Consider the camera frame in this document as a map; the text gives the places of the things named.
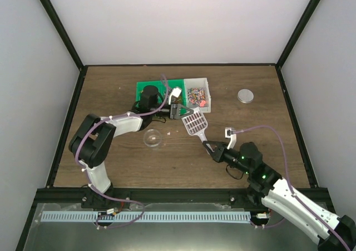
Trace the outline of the lilac slotted plastic scoop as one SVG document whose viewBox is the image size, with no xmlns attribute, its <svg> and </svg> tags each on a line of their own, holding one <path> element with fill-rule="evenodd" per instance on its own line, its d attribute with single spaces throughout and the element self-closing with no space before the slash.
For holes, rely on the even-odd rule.
<svg viewBox="0 0 356 251">
<path fill-rule="evenodd" d="M 205 130 L 208 128 L 208 121 L 199 107 L 192 109 L 193 113 L 181 118 L 187 133 L 190 136 L 197 136 L 201 142 L 206 142 Z"/>
</svg>

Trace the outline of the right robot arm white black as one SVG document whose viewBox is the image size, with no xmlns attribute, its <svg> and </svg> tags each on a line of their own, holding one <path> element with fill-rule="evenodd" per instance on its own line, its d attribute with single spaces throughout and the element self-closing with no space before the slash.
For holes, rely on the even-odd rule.
<svg viewBox="0 0 356 251">
<path fill-rule="evenodd" d="M 247 201 L 253 208 L 265 206 L 277 212 L 303 231 L 318 250 L 353 250 L 355 221 L 339 217 L 322 208 L 292 187 L 286 178 L 263 161 L 263 155 L 253 142 L 243 143 L 239 150 L 227 143 L 203 141 L 203 146 L 217 163 L 225 162 L 247 174 Z"/>
</svg>

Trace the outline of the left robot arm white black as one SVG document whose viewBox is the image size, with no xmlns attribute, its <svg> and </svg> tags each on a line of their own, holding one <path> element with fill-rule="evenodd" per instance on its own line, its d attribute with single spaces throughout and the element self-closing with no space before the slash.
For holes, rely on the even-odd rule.
<svg viewBox="0 0 356 251">
<path fill-rule="evenodd" d="M 96 191 L 94 202 L 102 209 L 113 204 L 114 195 L 108 191 L 112 186 L 105 168 L 105 159 L 112 140 L 129 132 L 142 131 L 154 116 L 179 120 L 194 111 L 175 101 L 181 88 L 167 88 L 163 96 L 153 85 L 145 86 L 140 98 L 131 110 L 113 117 L 89 114 L 79 126 L 69 143 L 69 151 L 88 177 L 88 186 Z"/>
</svg>

